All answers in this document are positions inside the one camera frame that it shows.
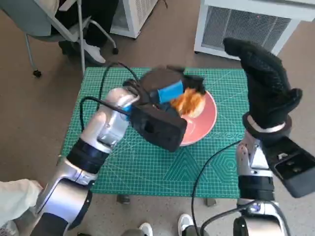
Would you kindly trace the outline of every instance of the green cutting mat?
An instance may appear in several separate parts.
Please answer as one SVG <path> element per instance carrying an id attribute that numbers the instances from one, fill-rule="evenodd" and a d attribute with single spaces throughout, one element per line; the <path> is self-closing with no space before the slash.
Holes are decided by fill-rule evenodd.
<path id="1" fill-rule="evenodd" d="M 80 135 L 78 104 L 86 95 L 98 95 L 105 68 L 88 68 L 75 105 L 69 130 L 63 145 L 66 156 Z M 149 68 L 133 68 L 138 76 Z M 144 141 L 131 127 L 107 158 L 93 187 L 95 193 L 190 196 L 193 183 L 206 160 L 221 148 L 242 139 L 242 114 L 248 110 L 247 84 L 240 69 L 195 69 L 187 74 L 205 78 L 206 89 L 218 107 L 214 129 L 201 141 L 169 153 Z M 120 87 L 130 79 L 124 68 L 112 68 L 104 84 L 103 94 Z M 95 112 L 96 104 L 87 101 L 84 107 L 87 122 Z M 197 196 L 237 198 L 235 147 L 218 155 L 205 170 Z"/>

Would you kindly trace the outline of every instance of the food item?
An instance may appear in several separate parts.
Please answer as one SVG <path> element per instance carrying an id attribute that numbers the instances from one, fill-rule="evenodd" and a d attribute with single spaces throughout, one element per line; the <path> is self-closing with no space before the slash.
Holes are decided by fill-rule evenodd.
<path id="1" fill-rule="evenodd" d="M 196 118 L 202 113 L 206 99 L 204 95 L 196 92 L 195 89 L 187 88 L 182 95 L 172 100 L 170 103 L 180 115 Z"/>

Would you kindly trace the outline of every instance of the floor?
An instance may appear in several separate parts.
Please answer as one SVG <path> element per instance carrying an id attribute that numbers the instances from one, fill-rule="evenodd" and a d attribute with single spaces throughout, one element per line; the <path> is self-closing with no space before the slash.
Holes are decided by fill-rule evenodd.
<path id="1" fill-rule="evenodd" d="M 115 36 L 120 53 L 109 60 L 129 66 L 181 64 L 191 67 L 235 68 L 239 62 L 193 52 L 199 3 L 169 0 L 166 9 L 159 1 L 137 40 Z M 37 179 L 45 183 L 54 170 L 63 138 L 80 89 L 80 61 L 63 56 L 55 43 L 31 40 L 34 59 L 42 70 L 35 79 L 29 65 L 23 34 L 0 13 L 0 180 Z M 293 87 L 304 90 L 300 106 L 292 113 L 291 137 L 315 154 L 315 23 L 301 23 L 280 53 Z M 314 195 L 293 199 L 276 181 L 276 195 L 288 220 L 292 235 L 315 235 Z M 174 236 L 177 219 L 190 213 L 190 199 L 133 196 L 122 206 L 112 195 L 94 195 L 83 223 L 76 231 L 93 236 L 120 235 L 124 230 L 149 221 L 155 235 Z M 218 212 L 235 206 L 235 200 L 218 200 L 213 208 L 196 201 L 200 224 Z M 232 235 L 233 219 L 219 220 L 208 228 L 210 235 Z"/>

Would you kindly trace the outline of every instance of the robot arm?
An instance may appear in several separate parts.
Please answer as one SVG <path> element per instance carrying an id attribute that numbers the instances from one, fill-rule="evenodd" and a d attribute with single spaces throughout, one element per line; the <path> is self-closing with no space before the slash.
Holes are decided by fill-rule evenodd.
<path id="1" fill-rule="evenodd" d="M 179 147 L 186 121 L 157 106 L 178 97 L 188 87 L 205 92 L 202 78 L 183 72 L 179 67 L 157 68 L 139 82 L 126 81 L 124 87 L 107 94 L 107 103 L 130 115 L 100 106 L 68 156 L 58 162 L 52 179 L 40 194 L 37 219 L 29 235 L 62 236 L 81 223 L 92 201 L 90 188 L 129 124 L 154 145 L 169 151 Z"/>
<path id="2" fill-rule="evenodd" d="M 246 129 L 237 147 L 242 211 L 234 222 L 235 236 L 284 236 L 288 228 L 274 198 L 273 174 L 294 197 L 315 191 L 309 181 L 315 176 L 315 159 L 287 136 L 292 121 L 288 115 L 299 104 L 302 91 L 291 89 L 281 60 L 258 45 L 227 38 L 225 51 L 241 59 L 248 80 L 250 110 L 243 115 Z"/>

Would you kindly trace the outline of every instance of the pink plate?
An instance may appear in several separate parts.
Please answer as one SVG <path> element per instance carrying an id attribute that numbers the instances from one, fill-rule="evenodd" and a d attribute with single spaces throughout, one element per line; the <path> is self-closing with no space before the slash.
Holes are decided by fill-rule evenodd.
<path id="1" fill-rule="evenodd" d="M 187 120 L 187 128 L 181 146 L 194 144 L 204 138 L 217 120 L 217 106 L 211 94 L 206 92 L 206 104 L 202 113 L 196 118 L 182 116 Z"/>

